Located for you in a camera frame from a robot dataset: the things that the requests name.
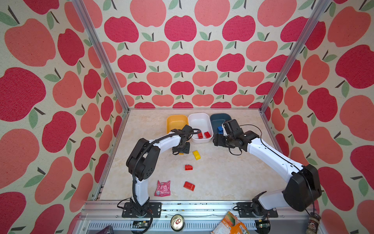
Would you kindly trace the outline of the yellow curved lego brick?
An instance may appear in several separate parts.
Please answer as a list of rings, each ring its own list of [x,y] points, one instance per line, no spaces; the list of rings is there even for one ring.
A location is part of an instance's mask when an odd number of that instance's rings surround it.
[[[200,160],[201,159],[201,155],[200,153],[196,150],[196,151],[193,151],[193,155],[195,157],[196,160]]]

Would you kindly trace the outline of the blue cube lego brick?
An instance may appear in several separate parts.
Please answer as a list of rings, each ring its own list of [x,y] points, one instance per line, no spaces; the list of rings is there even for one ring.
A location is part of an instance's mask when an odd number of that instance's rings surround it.
[[[219,133],[219,134],[223,134],[223,127],[222,126],[218,126],[217,127],[217,132]]]

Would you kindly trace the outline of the red curved lego brick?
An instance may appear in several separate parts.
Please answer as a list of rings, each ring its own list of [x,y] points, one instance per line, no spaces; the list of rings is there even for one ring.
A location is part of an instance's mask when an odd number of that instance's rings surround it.
[[[191,170],[193,170],[193,166],[192,165],[185,165],[185,170],[186,171],[191,171]]]

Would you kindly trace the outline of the yellow plastic container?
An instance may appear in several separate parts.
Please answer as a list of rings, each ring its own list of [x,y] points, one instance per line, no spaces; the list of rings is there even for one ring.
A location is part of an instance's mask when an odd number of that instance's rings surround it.
[[[173,129],[183,129],[188,125],[188,117],[185,115],[172,115],[167,118],[167,134]]]

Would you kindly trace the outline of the dark teal plastic container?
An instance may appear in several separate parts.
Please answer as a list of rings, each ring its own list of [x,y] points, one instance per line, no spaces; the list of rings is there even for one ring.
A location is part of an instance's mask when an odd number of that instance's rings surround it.
[[[226,114],[226,113],[216,113],[216,114],[212,114],[210,116],[210,122],[211,122],[211,125],[212,125],[212,129],[213,129],[213,134],[217,134],[218,133],[218,127],[222,126],[222,124],[226,121],[229,121],[229,120],[232,120],[231,116],[229,114]]]

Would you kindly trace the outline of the white plastic container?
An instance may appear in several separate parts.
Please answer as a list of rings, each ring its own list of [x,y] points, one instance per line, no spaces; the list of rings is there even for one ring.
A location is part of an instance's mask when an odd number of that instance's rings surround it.
[[[188,116],[189,124],[192,128],[201,130],[201,133],[203,134],[202,139],[198,138],[198,135],[194,135],[192,137],[192,141],[194,143],[207,143],[209,142],[213,137],[213,129],[210,122],[209,115],[206,113],[194,113],[190,114]],[[211,134],[211,138],[206,138],[204,136],[204,132],[209,132]]]

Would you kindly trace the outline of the red lego brick front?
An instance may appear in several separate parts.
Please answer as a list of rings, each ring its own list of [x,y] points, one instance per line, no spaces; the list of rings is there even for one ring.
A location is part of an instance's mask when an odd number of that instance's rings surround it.
[[[190,191],[194,191],[195,190],[195,185],[186,181],[183,185],[184,188],[190,190]]]

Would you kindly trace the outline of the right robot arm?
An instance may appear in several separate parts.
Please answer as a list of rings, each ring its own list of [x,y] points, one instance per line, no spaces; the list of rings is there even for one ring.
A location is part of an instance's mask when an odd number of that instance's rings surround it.
[[[287,182],[284,189],[265,191],[252,199],[250,209],[255,217],[263,217],[274,208],[287,206],[302,212],[314,204],[322,194],[318,170],[313,165],[304,166],[286,157],[252,131],[237,136],[216,134],[213,142],[215,146],[228,149],[237,147],[256,156]]]

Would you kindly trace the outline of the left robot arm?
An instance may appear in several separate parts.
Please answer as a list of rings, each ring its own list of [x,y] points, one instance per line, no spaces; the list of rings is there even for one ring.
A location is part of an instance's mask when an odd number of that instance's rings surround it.
[[[183,129],[173,129],[165,136],[147,140],[141,138],[133,148],[126,166],[132,177],[132,196],[130,199],[131,213],[138,217],[150,214],[148,194],[148,179],[156,168],[161,153],[171,149],[174,153],[180,153],[188,145],[193,135],[202,131],[185,125]]]

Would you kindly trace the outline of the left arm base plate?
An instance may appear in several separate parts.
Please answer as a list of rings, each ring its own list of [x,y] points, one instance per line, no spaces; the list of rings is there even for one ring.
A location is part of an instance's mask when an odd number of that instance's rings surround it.
[[[126,202],[122,211],[123,218],[160,218],[162,203],[160,202],[146,202],[142,208],[137,206],[134,202]]]

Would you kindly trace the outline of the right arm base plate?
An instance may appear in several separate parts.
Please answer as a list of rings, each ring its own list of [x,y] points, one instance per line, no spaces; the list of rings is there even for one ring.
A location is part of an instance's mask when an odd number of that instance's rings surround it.
[[[279,217],[276,209],[266,210],[262,205],[256,202],[238,202],[233,207],[234,211],[239,213],[241,218],[277,218]]]

